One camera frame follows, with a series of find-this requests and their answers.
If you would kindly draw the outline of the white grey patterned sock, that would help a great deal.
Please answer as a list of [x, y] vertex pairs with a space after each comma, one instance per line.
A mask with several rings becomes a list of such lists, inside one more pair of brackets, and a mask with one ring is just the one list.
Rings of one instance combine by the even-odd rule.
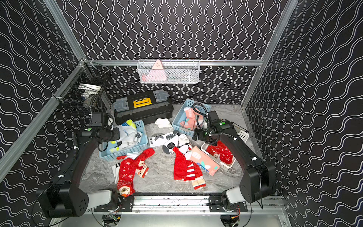
[[165, 154], [173, 154], [174, 148], [178, 147], [179, 144], [179, 135], [178, 131], [172, 131], [167, 134], [149, 137], [149, 145], [151, 148], [161, 146]]

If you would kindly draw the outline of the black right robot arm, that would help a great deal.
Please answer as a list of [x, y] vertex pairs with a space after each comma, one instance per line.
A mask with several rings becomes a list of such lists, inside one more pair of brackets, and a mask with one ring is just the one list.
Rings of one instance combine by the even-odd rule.
[[264, 161], [248, 147], [238, 135], [233, 122], [214, 120], [206, 129], [197, 127], [192, 138], [210, 145], [222, 142], [243, 170], [239, 185], [222, 193], [224, 206], [240, 202], [253, 203], [275, 194], [275, 166]]

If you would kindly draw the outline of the white neon yellow sock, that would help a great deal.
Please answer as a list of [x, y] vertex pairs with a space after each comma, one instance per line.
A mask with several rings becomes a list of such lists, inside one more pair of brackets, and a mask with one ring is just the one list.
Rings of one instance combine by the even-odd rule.
[[119, 128], [120, 139], [108, 143], [108, 151], [110, 153], [119, 153], [122, 150], [133, 148], [141, 141], [142, 133], [137, 131], [136, 124], [132, 120], [127, 120], [118, 126], [113, 126], [112, 129]]

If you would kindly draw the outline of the red christmas sock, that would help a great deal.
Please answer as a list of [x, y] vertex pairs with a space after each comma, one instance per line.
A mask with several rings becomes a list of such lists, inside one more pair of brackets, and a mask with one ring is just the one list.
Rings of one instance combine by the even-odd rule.
[[216, 146], [209, 145], [206, 151], [214, 158], [220, 159], [221, 162], [227, 165], [230, 165], [233, 162], [233, 154], [221, 141], [218, 141]]

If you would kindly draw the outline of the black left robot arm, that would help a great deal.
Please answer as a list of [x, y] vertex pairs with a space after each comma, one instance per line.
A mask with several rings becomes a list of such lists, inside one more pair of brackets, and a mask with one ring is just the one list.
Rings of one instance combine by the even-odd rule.
[[118, 129], [111, 128], [111, 118], [107, 113], [93, 113], [90, 125], [72, 134], [73, 151], [50, 183], [36, 191], [36, 200], [47, 218], [80, 217], [92, 208], [119, 207], [115, 189], [85, 193], [79, 188], [93, 152], [120, 135]]

